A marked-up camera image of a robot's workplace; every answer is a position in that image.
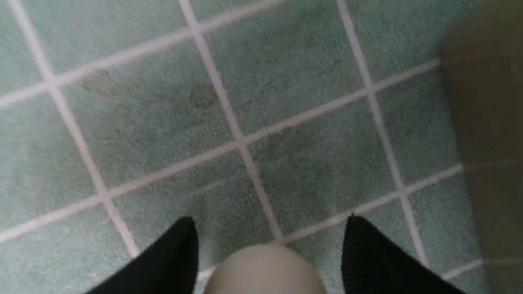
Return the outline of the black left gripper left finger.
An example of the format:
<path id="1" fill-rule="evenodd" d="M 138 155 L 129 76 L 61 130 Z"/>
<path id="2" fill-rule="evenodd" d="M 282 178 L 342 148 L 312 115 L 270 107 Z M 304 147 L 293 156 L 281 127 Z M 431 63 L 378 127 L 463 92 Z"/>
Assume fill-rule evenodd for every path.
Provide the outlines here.
<path id="1" fill-rule="evenodd" d="M 192 294 L 198 266 L 196 224 L 183 216 L 136 259 L 88 293 Z"/>

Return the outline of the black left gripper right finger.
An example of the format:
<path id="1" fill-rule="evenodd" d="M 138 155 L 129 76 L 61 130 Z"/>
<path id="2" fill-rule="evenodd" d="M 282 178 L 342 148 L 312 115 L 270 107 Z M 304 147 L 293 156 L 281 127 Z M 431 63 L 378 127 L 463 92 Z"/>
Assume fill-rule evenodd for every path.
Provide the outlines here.
<path id="1" fill-rule="evenodd" d="M 347 219 L 341 260 L 346 294 L 461 294 L 362 216 Z"/>

